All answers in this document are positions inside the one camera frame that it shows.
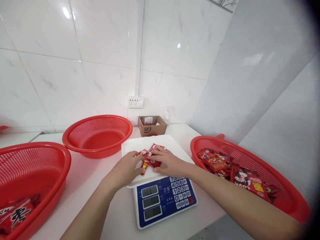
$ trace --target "cardboard box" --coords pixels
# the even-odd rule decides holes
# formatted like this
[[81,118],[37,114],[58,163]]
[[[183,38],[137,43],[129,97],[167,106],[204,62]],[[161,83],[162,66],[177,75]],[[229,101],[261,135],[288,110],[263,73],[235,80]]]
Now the cardboard box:
[[[159,123],[160,125],[144,126],[144,123]],[[142,137],[153,134],[163,135],[166,133],[167,126],[166,122],[160,116],[139,116],[138,119],[138,127]]]

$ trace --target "number button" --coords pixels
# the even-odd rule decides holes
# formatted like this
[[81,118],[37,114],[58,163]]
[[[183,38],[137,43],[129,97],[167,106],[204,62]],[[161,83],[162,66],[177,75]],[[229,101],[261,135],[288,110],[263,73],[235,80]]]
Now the number button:
[[184,200],[184,203],[186,204],[186,206],[188,206],[188,205],[189,205],[189,200],[188,200],[188,199],[185,199],[185,200]]
[[177,202],[177,203],[176,203],[176,207],[177,207],[177,209],[180,209],[180,208],[181,208],[180,202]]
[[186,206],[186,204],[185,204],[185,202],[183,200],[180,201],[180,205],[181,205],[181,207],[185,207]]

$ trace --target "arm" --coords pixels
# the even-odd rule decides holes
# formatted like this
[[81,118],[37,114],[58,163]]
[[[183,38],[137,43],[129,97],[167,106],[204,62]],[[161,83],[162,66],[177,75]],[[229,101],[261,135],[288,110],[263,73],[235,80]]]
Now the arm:
[[174,156],[169,150],[158,148],[157,156],[149,157],[165,163],[154,168],[172,177],[186,177],[210,195],[219,206],[254,239],[297,239],[300,223],[272,204],[251,192],[224,180],[194,164]]
[[142,168],[135,169],[137,163],[143,160],[144,157],[136,151],[122,157],[100,182],[60,240],[99,240],[114,194],[146,171]]

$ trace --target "label sticker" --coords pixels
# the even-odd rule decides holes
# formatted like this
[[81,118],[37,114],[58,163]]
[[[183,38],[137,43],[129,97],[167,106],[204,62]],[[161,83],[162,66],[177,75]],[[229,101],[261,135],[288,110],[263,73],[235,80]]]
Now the label sticker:
[[145,117],[144,118],[144,123],[152,123],[152,121],[153,121],[153,117]]

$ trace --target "red plastic basket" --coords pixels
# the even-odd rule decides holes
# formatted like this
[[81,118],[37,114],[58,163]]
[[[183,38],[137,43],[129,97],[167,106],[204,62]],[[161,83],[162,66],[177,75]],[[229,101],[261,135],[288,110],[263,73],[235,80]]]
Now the red plastic basket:
[[63,193],[70,164],[70,152],[58,143],[24,143],[0,149],[0,206],[52,187],[6,240],[29,239],[41,227]]
[[109,157],[121,150],[132,133],[131,122],[116,115],[99,115],[72,124],[63,134],[63,144],[87,158]]
[[194,163],[205,170],[207,170],[206,167],[201,163],[196,154],[203,148],[222,152],[234,157],[234,163],[256,171],[263,178],[266,185],[273,184],[281,189],[281,191],[275,195],[276,200],[273,203],[274,206],[301,223],[308,220],[310,208],[299,191],[277,170],[254,154],[221,138],[210,136],[195,137],[191,141],[190,148]]

